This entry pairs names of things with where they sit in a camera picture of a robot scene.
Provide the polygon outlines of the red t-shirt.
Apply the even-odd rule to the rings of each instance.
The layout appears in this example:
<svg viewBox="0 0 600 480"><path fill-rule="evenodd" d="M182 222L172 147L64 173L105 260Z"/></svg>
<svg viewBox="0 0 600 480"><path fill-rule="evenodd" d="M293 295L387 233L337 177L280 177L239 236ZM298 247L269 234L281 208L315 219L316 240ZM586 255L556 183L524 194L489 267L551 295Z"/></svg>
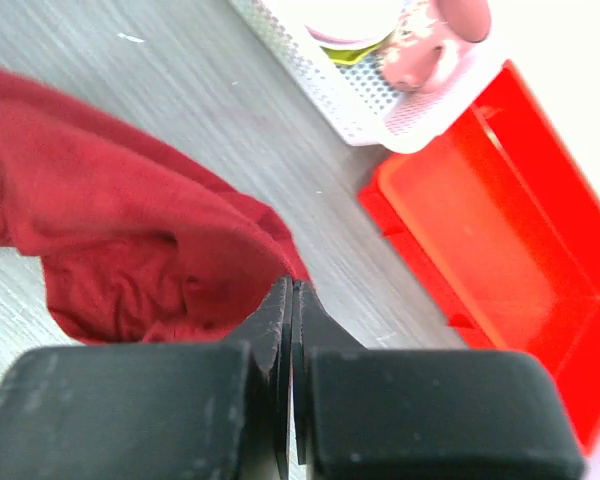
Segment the red t-shirt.
<svg viewBox="0 0 600 480"><path fill-rule="evenodd" d="M178 150L0 68L0 247L40 258L85 344L216 341L308 278L269 206Z"/></svg>

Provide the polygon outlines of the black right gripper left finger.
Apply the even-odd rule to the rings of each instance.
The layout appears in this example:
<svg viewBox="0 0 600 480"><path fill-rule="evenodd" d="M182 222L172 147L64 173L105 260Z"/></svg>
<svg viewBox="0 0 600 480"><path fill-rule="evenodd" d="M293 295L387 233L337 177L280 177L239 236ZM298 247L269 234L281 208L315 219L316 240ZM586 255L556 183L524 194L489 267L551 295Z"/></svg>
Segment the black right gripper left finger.
<svg viewBox="0 0 600 480"><path fill-rule="evenodd" d="M0 382L0 479L285 479L290 278L212 343L47 347Z"/></svg>

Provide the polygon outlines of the white perforated plastic basket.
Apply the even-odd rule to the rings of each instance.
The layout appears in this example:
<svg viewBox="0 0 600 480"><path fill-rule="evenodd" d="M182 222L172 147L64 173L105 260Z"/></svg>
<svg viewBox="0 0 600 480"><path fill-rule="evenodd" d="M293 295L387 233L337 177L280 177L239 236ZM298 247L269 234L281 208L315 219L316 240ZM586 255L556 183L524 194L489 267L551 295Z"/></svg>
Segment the white perforated plastic basket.
<svg viewBox="0 0 600 480"><path fill-rule="evenodd" d="M229 4L351 146L421 150L469 108L507 57L496 19L490 36L470 49L442 89L408 94L384 81L371 56L350 67L336 65L283 1Z"/></svg>

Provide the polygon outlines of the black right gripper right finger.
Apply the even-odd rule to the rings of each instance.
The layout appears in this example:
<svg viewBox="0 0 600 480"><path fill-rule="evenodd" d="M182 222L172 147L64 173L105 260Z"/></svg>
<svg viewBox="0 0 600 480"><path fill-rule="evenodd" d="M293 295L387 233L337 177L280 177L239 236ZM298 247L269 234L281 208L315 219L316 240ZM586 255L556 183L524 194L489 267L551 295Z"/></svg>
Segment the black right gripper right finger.
<svg viewBox="0 0 600 480"><path fill-rule="evenodd" d="M370 349L293 288L298 461L311 479L581 479L586 460L533 356Z"/></svg>

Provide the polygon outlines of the green plate under pink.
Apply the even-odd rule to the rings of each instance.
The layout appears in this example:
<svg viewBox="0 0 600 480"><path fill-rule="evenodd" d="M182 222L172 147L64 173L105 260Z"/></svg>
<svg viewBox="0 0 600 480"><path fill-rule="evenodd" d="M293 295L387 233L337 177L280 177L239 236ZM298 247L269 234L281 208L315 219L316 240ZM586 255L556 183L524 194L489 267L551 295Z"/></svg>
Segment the green plate under pink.
<svg viewBox="0 0 600 480"><path fill-rule="evenodd" d="M356 50L335 50L326 47L322 47L322 50L326 53L329 59L339 66L352 66L361 62L368 55L376 52L382 46L382 43L376 43L374 45L367 46L365 48Z"/></svg>

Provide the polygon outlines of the red plastic tray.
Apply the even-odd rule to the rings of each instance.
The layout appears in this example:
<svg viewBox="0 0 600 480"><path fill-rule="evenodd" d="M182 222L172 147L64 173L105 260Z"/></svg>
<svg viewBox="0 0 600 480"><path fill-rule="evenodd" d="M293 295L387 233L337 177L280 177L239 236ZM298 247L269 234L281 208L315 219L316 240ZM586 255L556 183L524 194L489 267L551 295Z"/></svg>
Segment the red plastic tray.
<svg viewBox="0 0 600 480"><path fill-rule="evenodd" d="M600 439L600 201L512 62L441 136L394 154L363 208L475 349L524 351Z"/></svg>

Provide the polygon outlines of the pink floral mug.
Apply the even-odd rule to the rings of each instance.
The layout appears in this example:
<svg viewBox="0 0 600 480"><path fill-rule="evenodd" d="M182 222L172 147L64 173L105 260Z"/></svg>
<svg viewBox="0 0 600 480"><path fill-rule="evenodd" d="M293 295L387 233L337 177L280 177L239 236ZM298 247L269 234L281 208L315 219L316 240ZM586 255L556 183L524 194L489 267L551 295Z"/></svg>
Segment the pink floral mug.
<svg viewBox="0 0 600 480"><path fill-rule="evenodd" d="M485 0L411 1L381 48L379 72L395 89L431 93L488 38L491 25Z"/></svg>

